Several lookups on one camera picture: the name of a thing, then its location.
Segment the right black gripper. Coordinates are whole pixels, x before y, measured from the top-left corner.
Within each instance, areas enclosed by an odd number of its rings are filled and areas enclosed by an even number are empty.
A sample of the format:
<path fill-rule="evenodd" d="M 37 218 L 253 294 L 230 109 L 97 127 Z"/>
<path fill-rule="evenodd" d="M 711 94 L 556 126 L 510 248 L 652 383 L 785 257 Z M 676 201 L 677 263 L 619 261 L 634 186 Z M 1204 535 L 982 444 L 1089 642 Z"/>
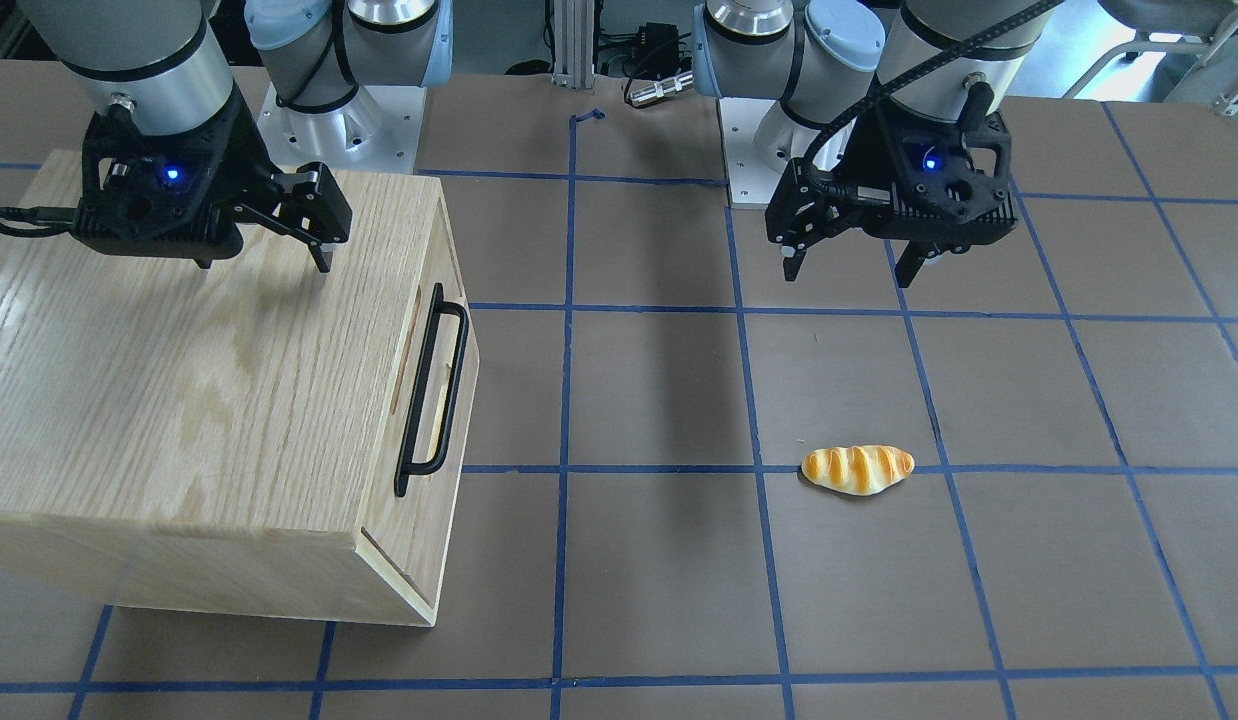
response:
<path fill-rule="evenodd" d="M 353 210 L 321 161 L 285 172 L 271 160 L 222 160 L 215 167 L 215 241 L 241 241 L 238 225 L 259 225 L 303 242 L 319 273 L 349 241 Z M 215 260 L 196 259 L 202 270 Z"/>

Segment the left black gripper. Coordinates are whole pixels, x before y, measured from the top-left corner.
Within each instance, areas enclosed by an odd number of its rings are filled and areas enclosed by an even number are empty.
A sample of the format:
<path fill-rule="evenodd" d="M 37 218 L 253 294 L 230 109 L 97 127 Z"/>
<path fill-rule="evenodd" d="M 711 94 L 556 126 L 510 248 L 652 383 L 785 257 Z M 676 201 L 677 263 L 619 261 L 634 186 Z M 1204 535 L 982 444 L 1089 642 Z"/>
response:
<path fill-rule="evenodd" d="M 768 240 L 782 252 L 784 282 L 796 282 L 815 242 L 860 226 L 867 212 L 890 205 L 893 192 L 863 178 L 843 152 L 831 168 L 815 160 L 789 160 L 765 209 Z M 922 266 L 940 255 L 938 242 L 906 242 L 894 264 L 895 286 L 911 287 Z"/>

